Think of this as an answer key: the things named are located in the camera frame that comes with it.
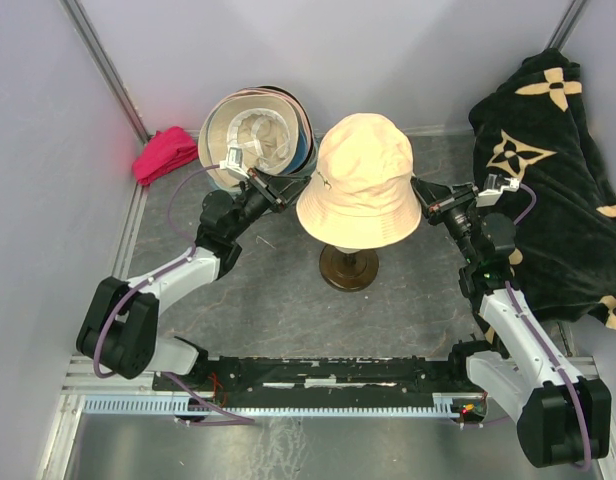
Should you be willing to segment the cream bucket hat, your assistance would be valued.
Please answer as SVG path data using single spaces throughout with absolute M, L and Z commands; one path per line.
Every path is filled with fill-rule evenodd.
M 209 113 L 198 135 L 198 156 L 217 188 L 239 190 L 238 180 L 217 165 L 229 147 L 243 151 L 245 168 L 282 174 L 294 156 L 301 125 L 294 108 L 273 95 L 222 99 Z

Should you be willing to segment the blue bucket hat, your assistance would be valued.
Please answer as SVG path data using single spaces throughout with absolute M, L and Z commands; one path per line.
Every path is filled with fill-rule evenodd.
M 290 163 L 282 170 L 282 174 L 308 174 L 314 168 L 316 154 L 317 147 L 312 127 L 300 125 L 294 156 Z

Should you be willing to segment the pink beige bucket hat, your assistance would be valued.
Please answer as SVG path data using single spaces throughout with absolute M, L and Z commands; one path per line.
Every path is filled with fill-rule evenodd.
M 287 90 L 273 85 L 247 87 L 228 95 L 227 99 L 239 98 L 246 95 L 273 95 L 280 99 L 283 99 L 294 108 L 300 120 L 303 131 L 307 135 L 307 137 L 311 141 L 314 140 L 314 132 L 308 114 L 306 113 L 303 105 L 299 102 L 299 100 Z

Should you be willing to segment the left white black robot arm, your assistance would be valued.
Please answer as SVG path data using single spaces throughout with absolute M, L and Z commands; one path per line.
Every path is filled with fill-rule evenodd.
M 251 169 L 237 195 L 218 189 L 204 197 L 196 237 L 181 255 L 129 280 L 102 280 L 76 340 L 95 375 L 134 379 L 166 372 L 186 389 L 203 387 L 209 378 L 207 351 L 183 338 L 160 337 L 161 315 L 229 273 L 242 252 L 238 238 L 266 212 L 286 210 L 309 182 L 307 176 Z

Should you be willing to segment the peach bucket hat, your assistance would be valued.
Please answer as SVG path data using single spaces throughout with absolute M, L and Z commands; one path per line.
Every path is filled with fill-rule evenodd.
M 412 146 L 391 120 L 349 115 L 322 138 L 315 170 L 297 201 L 298 220 L 309 235 L 335 247 L 395 244 L 421 222 L 413 177 Z

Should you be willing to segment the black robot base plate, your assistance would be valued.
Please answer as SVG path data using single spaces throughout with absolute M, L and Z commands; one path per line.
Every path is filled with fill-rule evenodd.
M 448 361 L 399 358 L 219 357 L 182 375 L 221 407 L 431 406 L 435 396 L 483 400 Z

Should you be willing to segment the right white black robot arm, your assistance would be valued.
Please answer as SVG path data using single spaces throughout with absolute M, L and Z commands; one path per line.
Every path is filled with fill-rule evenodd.
M 449 357 L 448 382 L 460 391 L 477 385 L 497 402 L 533 466 L 588 470 L 609 453 L 611 393 L 602 380 L 586 379 L 540 326 L 509 262 L 521 220 L 492 209 L 503 193 L 530 187 L 501 175 L 488 176 L 483 189 L 419 178 L 411 187 L 428 223 L 444 225 L 466 261 L 459 286 L 476 319 L 509 354 L 502 358 L 486 341 L 459 343 Z

